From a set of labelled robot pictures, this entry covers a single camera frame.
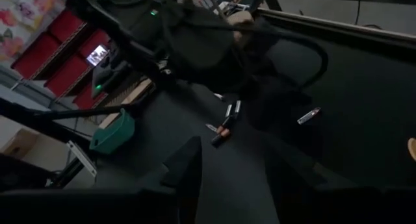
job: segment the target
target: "red shelf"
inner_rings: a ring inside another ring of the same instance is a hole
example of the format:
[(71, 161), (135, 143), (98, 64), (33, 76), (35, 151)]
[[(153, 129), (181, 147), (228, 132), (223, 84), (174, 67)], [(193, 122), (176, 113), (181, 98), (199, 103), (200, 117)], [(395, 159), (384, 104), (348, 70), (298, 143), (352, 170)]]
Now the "red shelf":
[(82, 58), (73, 55), (46, 81), (45, 86), (56, 96), (60, 96), (87, 68), (88, 64)]
[(61, 42), (68, 39), (84, 22), (76, 18), (69, 10), (63, 10), (50, 24), (49, 31)]
[(58, 49), (59, 43), (42, 33), (24, 54), (12, 65), (24, 78), (30, 78)]
[(77, 95), (77, 97), (73, 100), (73, 103), (75, 103), (80, 109), (88, 109), (92, 108), (94, 103), (98, 100), (100, 100), (105, 93), (101, 92), (98, 97), (93, 99), (91, 97), (92, 95), (92, 83), (88, 83), (84, 89)]
[(79, 48), (80, 54), (82, 54), (85, 58), (90, 55), (94, 49), (100, 45), (107, 46), (108, 37), (105, 32), (101, 30), (97, 30), (82, 46)]

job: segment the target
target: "dark table surface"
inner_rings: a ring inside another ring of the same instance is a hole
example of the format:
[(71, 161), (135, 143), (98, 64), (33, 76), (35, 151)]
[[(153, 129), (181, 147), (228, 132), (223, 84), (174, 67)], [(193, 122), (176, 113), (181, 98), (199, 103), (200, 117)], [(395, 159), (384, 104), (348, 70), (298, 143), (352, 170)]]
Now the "dark table surface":
[[(322, 108), (315, 126), (322, 138), (318, 148), (314, 140), (296, 147), (358, 184), (414, 184), (416, 166), (406, 142), (416, 136), (415, 67), (316, 41), (327, 50), (330, 62), (324, 78), (305, 91), (313, 97), (306, 109)], [(299, 81), (320, 62), (314, 52), (284, 41), (269, 56), (280, 72)], [(96, 186), (133, 186), (137, 178), (198, 135), (203, 144), (203, 175), (197, 222), (277, 223), (263, 149), (290, 147), (277, 140), (273, 129), (261, 133), (240, 121), (231, 139), (215, 149), (209, 143), (214, 134), (205, 124), (217, 125), (225, 111), (226, 104), (202, 86), (185, 88), (185, 95), (158, 93), (140, 111), (134, 139), (99, 163)]]

